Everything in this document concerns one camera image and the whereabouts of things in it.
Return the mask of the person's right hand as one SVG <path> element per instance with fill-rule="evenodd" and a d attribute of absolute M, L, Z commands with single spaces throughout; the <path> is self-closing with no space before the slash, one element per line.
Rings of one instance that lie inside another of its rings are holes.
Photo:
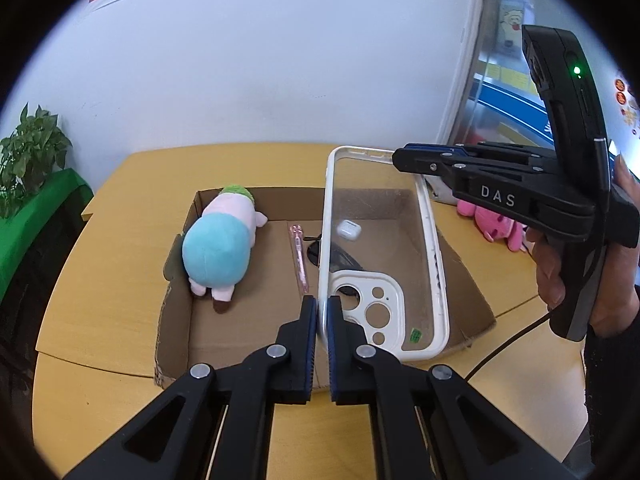
<path fill-rule="evenodd" d="M 560 278 L 561 257 L 541 232 L 528 229 L 526 237 L 534 244 L 538 295 L 549 309 L 554 309 L 565 296 Z M 611 244 L 608 248 L 590 316 L 590 325 L 599 337 L 619 335 L 634 322 L 639 312 L 639 297 L 634 289 L 638 263 L 639 246 L 627 248 Z"/>

